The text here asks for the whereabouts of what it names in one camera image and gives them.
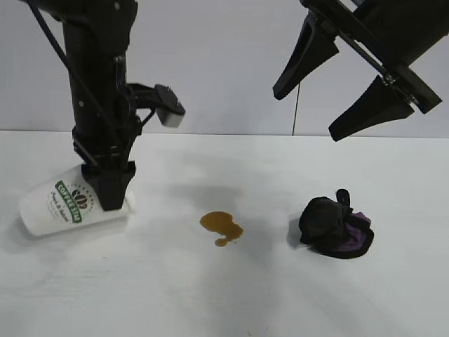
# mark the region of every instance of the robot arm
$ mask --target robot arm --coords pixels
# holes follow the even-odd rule
[[[185,115],[169,87],[126,83],[126,50],[138,4],[134,0],[21,1],[29,4],[46,34],[48,27],[37,8],[62,22],[66,49],[62,60],[70,73],[75,118],[74,150],[85,161],[83,178],[102,208],[120,209],[135,175],[135,163],[128,161],[130,150],[143,126],[157,114],[163,125],[178,127]],[[144,108],[152,113],[141,120],[136,111]]]
[[[300,0],[309,9],[300,39],[274,86],[281,100],[307,75],[338,53],[340,37],[382,76],[330,126],[334,140],[370,126],[404,119],[414,104],[426,114],[441,103],[409,66],[449,33],[449,1]]]

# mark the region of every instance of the green label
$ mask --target green label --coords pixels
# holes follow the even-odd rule
[[[55,187],[60,196],[62,197],[62,200],[64,200],[64,203],[67,205],[67,208],[69,209],[70,214],[72,215],[73,223],[80,223],[82,221],[81,212],[67,187],[65,187],[62,181],[58,181]]]

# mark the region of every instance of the purple cloth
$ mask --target purple cloth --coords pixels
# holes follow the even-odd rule
[[[356,218],[366,221],[371,224],[371,220],[365,214],[359,212],[353,214]],[[332,247],[327,247],[331,251],[358,251],[362,248],[366,240],[366,231],[360,228],[353,227],[349,223],[344,224],[347,230],[347,237],[344,242],[334,243]]]

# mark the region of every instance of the black cable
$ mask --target black cable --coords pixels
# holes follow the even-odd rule
[[[150,114],[142,121],[142,126],[144,126],[156,113],[156,109],[152,110]]]
[[[126,160],[125,157],[125,150],[123,148],[123,145],[120,141],[119,135],[114,129],[114,125],[109,120],[109,117],[107,116],[106,112],[103,110],[100,103],[96,100],[95,96],[91,93],[87,85],[84,83],[83,79],[78,75],[78,73],[74,70],[74,68],[70,65],[69,60],[67,59],[67,56],[65,55],[64,51],[62,50],[61,46],[59,45],[58,41],[56,40],[55,36],[51,32],[50,28],[48,27],[47,23],[45,22],[44,18],[42,17],[41,12],[39,12],[39,9],[34,4],[33,0],[26,0],[29,8],[31,9],[31,12],[33,12],[34,17],[36,18],[37,22],[39,23],[39,26],[41,26],[41,29],[43,30],[43,33],[46,35],[48,41],[50,42],[51,46],[59,56],[59,59],[61,59],[62,63],[64,63],[65,67],[67,68],[70,75],[76,79],[79,83],[79,85],[84,90],[84,93],[88,96],[88,99],[93,103],[96,110],[98,111],[98,114],[100,115],[101,119],[106,125],[106,129],[109,132],[109,134],[112,137],[112,140],[114,141],[115,145],[117,146],[121,158],[123,160]]]

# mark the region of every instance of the coffee spill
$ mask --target coffee spill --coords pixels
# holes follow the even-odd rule
[[[206,214],[199,223],[207,230],[225,236],[215,241],[215,245],[219,247],[226,246],[243,234],[243,229],[232,221],[232,215],[225,212]]]

